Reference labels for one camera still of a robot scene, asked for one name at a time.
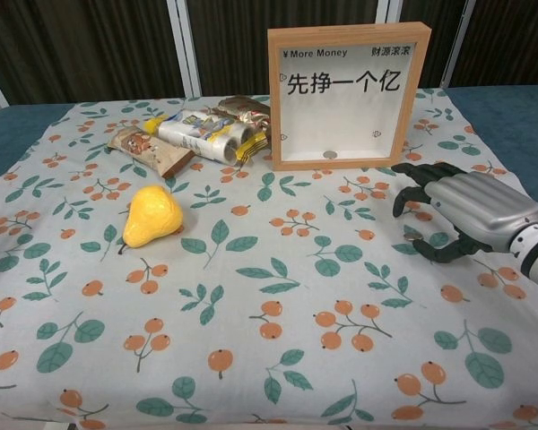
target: dark curtain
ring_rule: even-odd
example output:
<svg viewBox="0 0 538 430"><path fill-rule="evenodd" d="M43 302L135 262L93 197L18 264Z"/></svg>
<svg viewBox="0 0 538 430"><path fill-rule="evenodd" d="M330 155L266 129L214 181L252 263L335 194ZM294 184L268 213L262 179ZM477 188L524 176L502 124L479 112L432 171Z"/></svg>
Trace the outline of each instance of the dark curtain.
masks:
<svg viewBox="0 0 538 430"><path fill-rule="evenodd" d="M538 84L538 0L478 0L451 86Z"/></svg>
<svg viewBox="0 0 538 430"><path fill-rule="evenodd" d="M165 0L0 0L11 104L182 97Z"/></svg>
<svg viewBox="0 0 538 430"><path fill-rule="evenodd" d="M202 93L268 94L267 29L375 21L377 0L187 0Z"/></svg>
<svg viewBox="0 0 538 430"><path fill-rule="evenodd" d="M432 28L419 87L438 87L455 43L464 0L403 0L401 22L421 21Z"/></svg>

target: snack package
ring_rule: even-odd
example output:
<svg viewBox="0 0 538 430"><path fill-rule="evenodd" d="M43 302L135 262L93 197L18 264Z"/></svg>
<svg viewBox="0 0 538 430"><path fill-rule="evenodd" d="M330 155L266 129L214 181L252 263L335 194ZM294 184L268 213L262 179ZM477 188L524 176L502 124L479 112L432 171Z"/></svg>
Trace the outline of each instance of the snack package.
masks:
<svg viewBox="0 0 538 430"><path fill-rule="evenodd" d="M214 113L224 112L239 121L253 125L258 132L271 137L271 108L246 96L234 96L219 102Z"/></svg>
<svg viewBox="0 0 538 430"><path fill-rule="evenodd" d="M230 135L232 124L232 119L182 109L174 116L148 119L143 127L174 146L188 148L201 157L232 166L236 161L235 151L241 144Z"/></svg>
<svg viewBox="0 0 538 430"><path fill-rule="evenodd" d="M174 176L195 155L192 150L176 148L137 127L123 128L108 146L130 155L166 179Z"/></svg>

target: blue table surface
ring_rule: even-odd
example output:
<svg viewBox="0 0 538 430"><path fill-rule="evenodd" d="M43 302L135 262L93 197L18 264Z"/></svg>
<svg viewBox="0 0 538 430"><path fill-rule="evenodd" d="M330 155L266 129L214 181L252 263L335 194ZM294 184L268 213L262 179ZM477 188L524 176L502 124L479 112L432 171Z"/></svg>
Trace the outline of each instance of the blue table surface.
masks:
<svg viewBox="0 0 538 430"><path fill-rule="evenodd" d="M538 85L461 87L446 92L538 201ZM20 105L0 110L0 176L73 106Z"/></svg>

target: coin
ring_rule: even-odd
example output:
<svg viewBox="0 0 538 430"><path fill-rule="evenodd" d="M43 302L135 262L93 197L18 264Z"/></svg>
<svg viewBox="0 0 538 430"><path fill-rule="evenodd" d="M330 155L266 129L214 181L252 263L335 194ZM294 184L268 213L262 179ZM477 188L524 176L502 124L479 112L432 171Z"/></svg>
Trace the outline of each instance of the coin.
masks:
<svg viewBox="0 0 538 430"><path fill-rule="evenodd" d="M405 240L412 242L414 240L422 240L422 234L417 232L404 233L403 235Z"/></svg>

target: black robotic finger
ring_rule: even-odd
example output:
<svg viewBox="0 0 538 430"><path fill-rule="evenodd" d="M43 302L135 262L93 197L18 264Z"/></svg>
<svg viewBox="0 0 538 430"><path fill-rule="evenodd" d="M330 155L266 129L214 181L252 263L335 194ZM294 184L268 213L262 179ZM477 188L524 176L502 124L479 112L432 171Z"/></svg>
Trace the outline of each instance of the black robotic finger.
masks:
<svg viewBox="0 0 538 430"><path fill-rule="evenodd" d="M464 257L460 240L448 244L444 248L435 248L422 239L412 241L412 246L423 257L431 260L432 262L452 262L457 258Z"/></svg>
<svg viewBox="0 0 538 430"><path fill-rule="evenodd" d="M401 163L392 166L391 169L396 173L404 173L420 186L425 186L429 182L438 181L441 177L450 176L444 172L438 171L438 169L434 168L431 164L414 166L411 163Z"/></svg>
<svg viewBox="0 0 538 430"><path fill-rule="evenodd" d="M441 161L440 163L435 163L433 164L433 166L439 168L443 172L446 172L447 176L454 176L458 175L459 173L466 173L461 168L453 166L452 164L445 163L444 161Z"/></svg>
<svg viewBox="0 0 538 430"><path fill-rule="evenodd" d="M395 197L395 204L393 205L393 216L395 218L403 213L404 204L407 202L430 203L430 197L421 186L407 186Z"/></svg>
<svg viewBox="0 0 538 430"><path fill-rule="evenodd" d="M455 230L459 232L458 239L444 248L435 248L422 239L412 241L412 246L414 246L414 249L416 249L422 256L428 258L432 262L452 262L457 258L475 254L480 250L483 250L485 253L492 251L490 245L472 239L457 228L455 228Z"/></svg>

